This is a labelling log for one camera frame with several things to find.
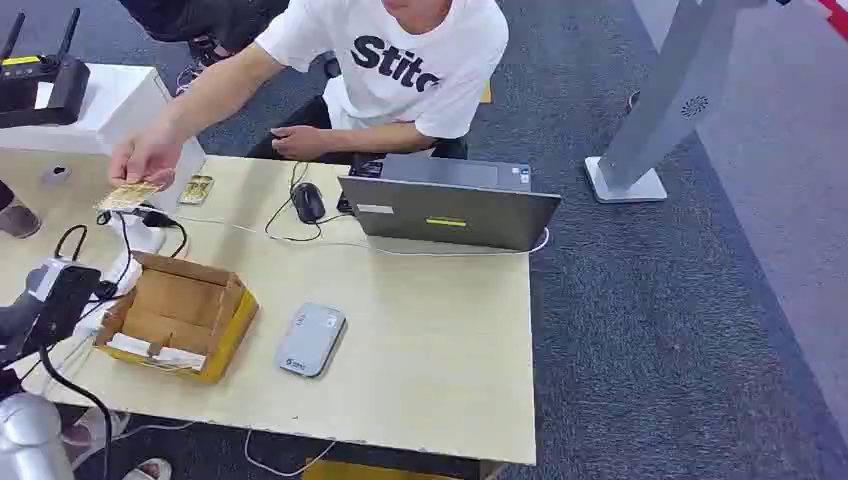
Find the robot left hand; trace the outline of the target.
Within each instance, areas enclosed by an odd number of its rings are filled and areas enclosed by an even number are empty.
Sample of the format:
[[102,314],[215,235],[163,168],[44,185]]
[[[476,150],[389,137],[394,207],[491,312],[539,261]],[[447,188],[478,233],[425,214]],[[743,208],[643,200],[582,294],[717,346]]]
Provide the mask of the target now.
[[142,269],[134,254],[157,254],[165,242],[164,230],[176,225],[167,213],[145,203],[131,210],[101,210],[96,222],[114,231],[122,250],[110,269],[101,275],[91,303],[117,300],[129,293]]

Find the person's right hand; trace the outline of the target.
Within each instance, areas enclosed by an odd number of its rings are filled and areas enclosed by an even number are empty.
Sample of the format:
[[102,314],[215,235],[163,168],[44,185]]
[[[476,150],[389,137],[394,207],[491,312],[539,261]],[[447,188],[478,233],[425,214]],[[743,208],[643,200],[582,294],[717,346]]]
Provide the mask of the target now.
[[176,176],[185,138],[166,123],[140,131],[116,146],[108,168],[112,185],[149,183],[165,189]]

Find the person's left hand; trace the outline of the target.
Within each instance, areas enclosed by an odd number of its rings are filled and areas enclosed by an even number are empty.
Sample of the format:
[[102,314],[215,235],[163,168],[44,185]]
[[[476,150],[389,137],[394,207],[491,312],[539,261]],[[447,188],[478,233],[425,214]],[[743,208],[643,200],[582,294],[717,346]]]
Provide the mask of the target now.
[[326,129],[296,125],[270,130],[273,150],[295,161],[312,161],[330,152]]

